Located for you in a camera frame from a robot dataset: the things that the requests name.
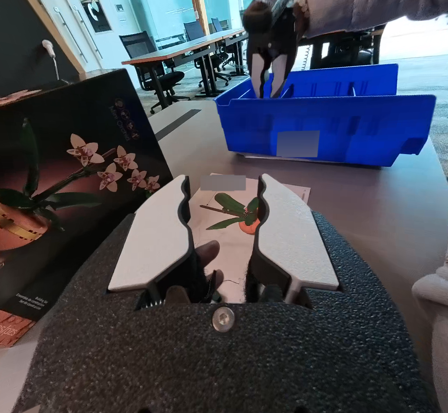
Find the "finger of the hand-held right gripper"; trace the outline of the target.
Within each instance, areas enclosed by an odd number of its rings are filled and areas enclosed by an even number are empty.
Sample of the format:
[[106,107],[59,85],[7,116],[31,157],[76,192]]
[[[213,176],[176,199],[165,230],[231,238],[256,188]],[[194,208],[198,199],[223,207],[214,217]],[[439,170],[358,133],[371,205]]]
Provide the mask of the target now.
[[272,86],[270,98],[278,98],[281,94],[286,79],[290,73],[290,59],[288,55],[279,55],[272,61]]
[[264,97],[264,85],[269,78],[269,54],[254,53],[251,56],[251,83],[257,98]]

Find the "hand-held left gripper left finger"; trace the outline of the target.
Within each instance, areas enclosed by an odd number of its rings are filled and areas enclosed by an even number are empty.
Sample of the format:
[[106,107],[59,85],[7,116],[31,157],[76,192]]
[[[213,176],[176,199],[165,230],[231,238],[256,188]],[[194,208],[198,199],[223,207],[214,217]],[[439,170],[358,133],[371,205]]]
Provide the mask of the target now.
[[109,281],[109,292],[145,288],[192,253],[190,197],[189,177],[179,175],[137,209]]

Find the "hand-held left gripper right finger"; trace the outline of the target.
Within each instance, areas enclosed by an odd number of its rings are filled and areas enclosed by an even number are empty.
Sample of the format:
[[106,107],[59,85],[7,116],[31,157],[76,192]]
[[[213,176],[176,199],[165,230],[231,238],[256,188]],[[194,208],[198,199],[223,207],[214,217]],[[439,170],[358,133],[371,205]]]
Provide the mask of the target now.
[[282,293],[336,291],[339,280],[308,205],[268,174],[259,176],[257,197],[260,223],[250,258],[256,282]]

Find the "white instruction booklet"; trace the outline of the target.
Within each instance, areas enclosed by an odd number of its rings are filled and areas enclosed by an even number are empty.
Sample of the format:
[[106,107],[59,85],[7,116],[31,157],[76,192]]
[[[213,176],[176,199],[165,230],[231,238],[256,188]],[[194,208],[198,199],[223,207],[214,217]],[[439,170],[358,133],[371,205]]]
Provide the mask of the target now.
[[206,266],[205,274],[211,275],[214,270],[221,270],[224,282],[217,289],[222,303],[245,303],[245,279],[250,256],[252,254],[256,220],[253,225],[240,227],[239,223],[228,225],[226,228],[208,230],[216,223],[233,220],[237,215],[226,214],[223,206],[218,203],[215,196],[226,193],[236,202],[243,205],[243,210],[257,196],[258,180],[245,179],[245,190],[204,191],[199,189],[190,199],[189,208],[191,219],[188,223],[192,230],[194,247],[216,240],[220,244],[218,256]]

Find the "blue plastic bin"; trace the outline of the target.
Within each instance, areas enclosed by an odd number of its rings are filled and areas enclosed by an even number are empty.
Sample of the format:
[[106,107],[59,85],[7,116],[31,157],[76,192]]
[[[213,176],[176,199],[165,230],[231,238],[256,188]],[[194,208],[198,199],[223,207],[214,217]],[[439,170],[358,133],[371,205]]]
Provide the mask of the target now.
[[390,167],[418,155],[434,95],[397,95],[395,63],[292,71],[278,98],[248,78],[215,98],[227,148],[246,157]]

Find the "dark desk slot cover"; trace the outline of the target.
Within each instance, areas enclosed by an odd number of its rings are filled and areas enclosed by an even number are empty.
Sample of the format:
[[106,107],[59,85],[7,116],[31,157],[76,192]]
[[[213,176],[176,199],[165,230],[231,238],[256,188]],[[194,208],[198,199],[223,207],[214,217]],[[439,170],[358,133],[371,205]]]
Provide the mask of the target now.
[[168,136],[170,133],[172,133],[174,130],[179,128],[181,125],[186,123],[189,119],[194,117],[196,114],[198,114],[201,110],[200,109],[190,109],[184,114],[182,114],[180,117],[175,119],[173,122],[168,124],[167,126],[163,127],[161,130],[159,130],[157,133],[155,133],[155,139],[157,141],[160,141],[164,137]]

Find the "person's right hand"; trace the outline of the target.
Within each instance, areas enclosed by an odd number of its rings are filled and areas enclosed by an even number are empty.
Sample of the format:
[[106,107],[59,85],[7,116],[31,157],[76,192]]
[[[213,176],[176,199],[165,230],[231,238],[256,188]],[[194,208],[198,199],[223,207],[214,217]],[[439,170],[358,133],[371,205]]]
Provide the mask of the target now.
[[293,14],[295,18],[295,32],[297,42],[305,35],[310,24],[310,11],[307,0],[294,0]]

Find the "person's left hand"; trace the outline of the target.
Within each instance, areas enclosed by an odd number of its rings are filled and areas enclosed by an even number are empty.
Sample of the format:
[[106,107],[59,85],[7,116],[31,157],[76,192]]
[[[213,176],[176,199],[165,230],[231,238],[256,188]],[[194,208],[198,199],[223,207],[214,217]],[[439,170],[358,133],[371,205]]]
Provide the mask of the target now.
[[[199,266],[205,270],[205,268],[216,259],[220,252],[219,242],[212,240],[203,245],[198,246],[195,249],[196,255],[198,257]],[[224,281],[224,273],[221,269],[213,270],[209,275],[206,275],[206,279],[210,280],[215,274],[215,289],[218,289]]]

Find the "long wooden top office table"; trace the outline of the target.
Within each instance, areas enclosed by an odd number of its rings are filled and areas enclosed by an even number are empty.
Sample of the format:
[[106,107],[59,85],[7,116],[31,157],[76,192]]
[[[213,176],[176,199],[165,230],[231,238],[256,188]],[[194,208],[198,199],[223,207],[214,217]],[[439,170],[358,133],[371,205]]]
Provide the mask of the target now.
[[225,90],[218,90],[216,88],[215,74],[212,67],[210,54],[215,52],[220,42],[224,42],[225,46],[236,46],[237,58],[241,58],[241,45],[243,40],[248,38],[248,34],[243,28],[229,29],[222,32],[206,35],[200,39],[185,42],[180,45],[171,46],[166,49],[158,50],[136,58],[130,58],[122,61],[122,65],[131,65],[136,69],[143,65],[147,68],[152,83],[154,85],[155,93],[160,102],[161,109],[169,106],[165,93],[160,85],[160,80],[156,75],[155,66],[172,60],[175,66],[183,63],[201,59],[201,73],[203,78],[203,87],[205,89],[206,97],[217,97]]

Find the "black mesh office chair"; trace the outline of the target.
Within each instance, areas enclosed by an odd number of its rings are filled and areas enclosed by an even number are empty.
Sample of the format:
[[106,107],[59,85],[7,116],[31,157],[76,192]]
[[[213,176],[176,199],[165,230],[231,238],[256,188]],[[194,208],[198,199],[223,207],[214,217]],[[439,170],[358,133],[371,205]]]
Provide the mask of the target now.
[[[156,52],[154,41],[146,31],[130,35],[120,35],[119,37],[131,59]],[[167,62],[161,61],[155,64],[140,63],[134,64],[133,66],[143,91],[153,91],[155,95],[158,95],[150,72],[150,69],[153,69],[158,78],[161,90],[164,93],[167,105],[172,105],[180,100],[191,101],[190,97],[175,94],[174,86],[180,84],[185,74],[182,71],[174,70],[172,59],[169,59]]]

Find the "black orchid printed box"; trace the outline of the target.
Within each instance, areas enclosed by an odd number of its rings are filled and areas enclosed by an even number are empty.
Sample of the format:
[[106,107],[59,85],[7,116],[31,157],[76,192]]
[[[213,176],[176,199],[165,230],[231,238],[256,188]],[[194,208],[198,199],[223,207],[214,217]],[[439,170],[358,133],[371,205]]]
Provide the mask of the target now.
[[12,94],[0,118],[0,344],[8,349],[173,176],[125,70]]

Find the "white glass door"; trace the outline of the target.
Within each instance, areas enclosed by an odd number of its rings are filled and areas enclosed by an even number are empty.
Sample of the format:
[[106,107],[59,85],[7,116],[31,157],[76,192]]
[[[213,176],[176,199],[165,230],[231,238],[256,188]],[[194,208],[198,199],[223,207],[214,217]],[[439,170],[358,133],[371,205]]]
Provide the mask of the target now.
[[66,20],[82,47],[89,70],[119,68],[117,20],[110,0],[64,0]]

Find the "white gooseneck device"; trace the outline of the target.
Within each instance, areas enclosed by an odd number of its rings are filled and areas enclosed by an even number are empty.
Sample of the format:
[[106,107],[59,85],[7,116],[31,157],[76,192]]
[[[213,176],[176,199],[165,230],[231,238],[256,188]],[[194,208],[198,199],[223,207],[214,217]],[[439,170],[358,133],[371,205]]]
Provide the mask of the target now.
[[44,40],[42,40],[42,47],[46,50],[49,57],[51,58],[53,65],[54,65],[56,79],[59,81],[60,80],[59,70],[58,70],[58,65],[57,65],[57,60],[56,60],[56,54],[55,54],[55,51],[53,48],[53,43],[50,40],[44,39]]

